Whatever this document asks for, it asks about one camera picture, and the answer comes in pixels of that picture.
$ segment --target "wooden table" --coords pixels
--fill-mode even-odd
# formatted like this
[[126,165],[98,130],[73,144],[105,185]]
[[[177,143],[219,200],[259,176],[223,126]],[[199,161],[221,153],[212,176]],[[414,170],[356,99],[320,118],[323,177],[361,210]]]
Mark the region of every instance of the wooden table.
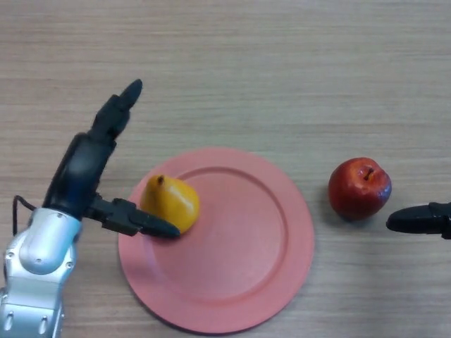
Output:
[[[0,247],[13,195],[41,203],[73,135],[139,77],[106,198],[127,197],[171,156],[219,145],[267,157],[309,204],[307,284],[242,337],[449,337],[451,243],[389,232],[385,220],[450,199],[450,18],[446,0],[0,1]],[[355,156],[393,180],[361,226],[340,221],[325,195],[334,167]],[[133,298],[116,234],[86,222],[79,248],[65,338],[188,337]]]

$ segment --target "red apple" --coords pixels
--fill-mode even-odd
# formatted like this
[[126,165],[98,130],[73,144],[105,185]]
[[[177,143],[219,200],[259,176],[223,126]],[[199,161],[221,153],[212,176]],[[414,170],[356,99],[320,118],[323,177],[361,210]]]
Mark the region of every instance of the red apple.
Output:
[[347,220],[363,220],[382,209],[392,192],[390,176],[366,157],[341,163],[329,179],[330,206]]

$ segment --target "plate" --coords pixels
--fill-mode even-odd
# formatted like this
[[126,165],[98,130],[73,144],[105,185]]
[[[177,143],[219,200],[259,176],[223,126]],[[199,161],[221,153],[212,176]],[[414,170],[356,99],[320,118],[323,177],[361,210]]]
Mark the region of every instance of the plate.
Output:
[[307,278],[314,229],[295,183],[264,158],[238,149],[189,151],[154,168],[199,195],[200,215],[177,240],[119,235],[125,277],[157,317],[204,334],[239,332],[281,311]]

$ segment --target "pear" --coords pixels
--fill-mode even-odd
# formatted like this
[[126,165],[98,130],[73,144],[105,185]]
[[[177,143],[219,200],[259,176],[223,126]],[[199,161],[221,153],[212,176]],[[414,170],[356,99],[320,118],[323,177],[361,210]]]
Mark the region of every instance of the pear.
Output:
[[187,232],[199,217],[199,197],[185,181],[167,175],[154,175],[146,184],[141,210]]

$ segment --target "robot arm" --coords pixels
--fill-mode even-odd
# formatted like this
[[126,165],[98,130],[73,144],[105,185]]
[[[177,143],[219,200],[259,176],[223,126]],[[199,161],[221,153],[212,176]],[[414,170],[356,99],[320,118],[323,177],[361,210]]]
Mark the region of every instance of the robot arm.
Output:
[[[138,232],[180,236],[174,225],[137,210],[134,203],[124,199],[108,202],[97,193],[116,137],[125,129],[141,89],[142,82],[136,80],[120,96],[113,95],[97,113],[91,129],[75,135],[41,207],[15,198],[14,238],[4,257],[6,286],[0,289],[0,337],[60,337],[63,286],[77,261],[83,218],[129,236]],[[32,215],[28,227],[16,234],[18,200],[32,209]]]

